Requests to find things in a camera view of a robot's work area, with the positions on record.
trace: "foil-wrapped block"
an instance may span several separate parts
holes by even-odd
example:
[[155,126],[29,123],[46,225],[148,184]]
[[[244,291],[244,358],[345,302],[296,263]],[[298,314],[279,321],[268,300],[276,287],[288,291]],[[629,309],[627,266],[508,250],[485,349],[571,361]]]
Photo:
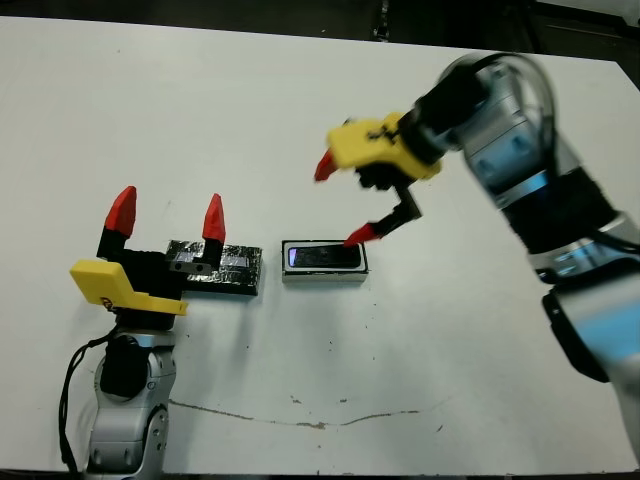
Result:
[[[170,262],[192,262],[202,256],[203,250],[204,242],[171,240],[166,259]],[[261,248],[225,245],[220,269],[211,275],[189,275],[186,290],[258,295],[261,267]]]

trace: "phone screen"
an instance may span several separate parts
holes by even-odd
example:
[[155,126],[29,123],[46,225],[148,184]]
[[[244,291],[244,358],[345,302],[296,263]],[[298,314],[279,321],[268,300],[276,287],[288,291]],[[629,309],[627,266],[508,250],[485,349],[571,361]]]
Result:
[[289,266],[296,268],[357,268],[362,262],[357,245],[325,245],[289,249]]

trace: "white table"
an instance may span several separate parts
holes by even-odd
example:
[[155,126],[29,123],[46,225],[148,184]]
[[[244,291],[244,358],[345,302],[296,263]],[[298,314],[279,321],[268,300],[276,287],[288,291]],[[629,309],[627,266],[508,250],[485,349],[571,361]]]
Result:
[[[219,192],[227,241],[264,249],[259,297],[193,297],[176,321],[171,398],[193,408],[170,406],[166,472],[634,469],[612,390],[565,359],[547,288],[459,155],[414,187],[422,220],[371,244],[364,284],[281,283],[282,239],[345,237],[395,204],[348,174],[313,184],[327,129],[408,109],[463,53],[0,19],[0,468],[63,468],[67,363],[113,322],[68,270],[94,257],[111,203],[136,185],[130,248],[197,239]],[[613,63],[541,61],[560,127],[639,221],[640,94]],[[101,355],[71,385],[80,459]]]

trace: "phone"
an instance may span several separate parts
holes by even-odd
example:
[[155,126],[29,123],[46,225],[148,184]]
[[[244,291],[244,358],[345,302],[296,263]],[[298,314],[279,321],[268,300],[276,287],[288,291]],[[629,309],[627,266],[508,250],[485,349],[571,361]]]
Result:
[[363,281],[368,273],[364,245],[343,240],[285,240],[282,279]]

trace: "scratch on table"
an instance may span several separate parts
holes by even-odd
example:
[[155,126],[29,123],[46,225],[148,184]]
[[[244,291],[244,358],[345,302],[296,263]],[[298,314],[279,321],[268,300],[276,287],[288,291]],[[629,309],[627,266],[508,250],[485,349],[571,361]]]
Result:
[[350,425],[353,425],[353,424],[356,424],[356,423],[359,423],[359,422],[364,422],[365,420],[374,420],[374,419],[383,418],[383,417],[393,417],[395,415],[415,415],[415,414],[418,414],[418,413],[428,413],[428,412],[431,412],[431,411],[435,410],[439,406],[445,404],[446,402],[448,402],[452,398],[453,398],[452,396],[449,396],[449,397],[439,401],[435,405],[432,405],[431,407],[429,407],[426,410],[399,410],[397,412],[375,413],[373,415],[366,415],[364,417],[356,418],[354,420],[350,420],[350,421],[344,422],[344,423],[283,422],[283,421],[279,421],[279,420],[264,420],[264,419],[255,418],[255,417],[247,417],[245,415],[238,415],[237,413],[225,412],[223,410],[215,410],[215,409],[212,409],[212,408],[200,407],[198,405],[190,405],[188,403],[177,402],[177,401],[172,400],[172,399],[169,399],[169,404],[170,405],[175,405],[177,407],[190,408],[192,410],[197,410],[199,412],[214,413],[216,415],[223,415],[225,417],[236,418],[238,420],[248,420],[248,421],[252,421],[252,422],[269,423],[271,425],[282,425],[282,426],[286,426],[286,427],[302,427],[302,428],[312,428],[314,430],[325,430],[326,427],[348,427]]

